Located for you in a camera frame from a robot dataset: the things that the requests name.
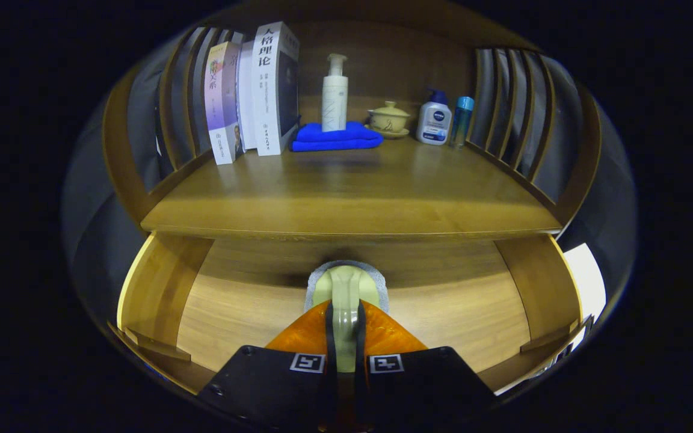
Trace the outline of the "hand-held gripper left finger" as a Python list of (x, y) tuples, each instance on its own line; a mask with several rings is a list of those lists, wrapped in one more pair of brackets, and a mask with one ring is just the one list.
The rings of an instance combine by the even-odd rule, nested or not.
[(308, 310), (265, 347), (243, 345), (198, 392), (200, 403), (255, 432), (317, 432), (335, 417), (333, 307)]

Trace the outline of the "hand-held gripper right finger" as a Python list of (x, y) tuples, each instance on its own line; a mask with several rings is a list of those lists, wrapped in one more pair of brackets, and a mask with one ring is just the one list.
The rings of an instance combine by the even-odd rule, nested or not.
[(365, 301), (356, 348), (356, 419), (372, 432), (454, 431), (497, 403), (454, 348), (427, 347)]

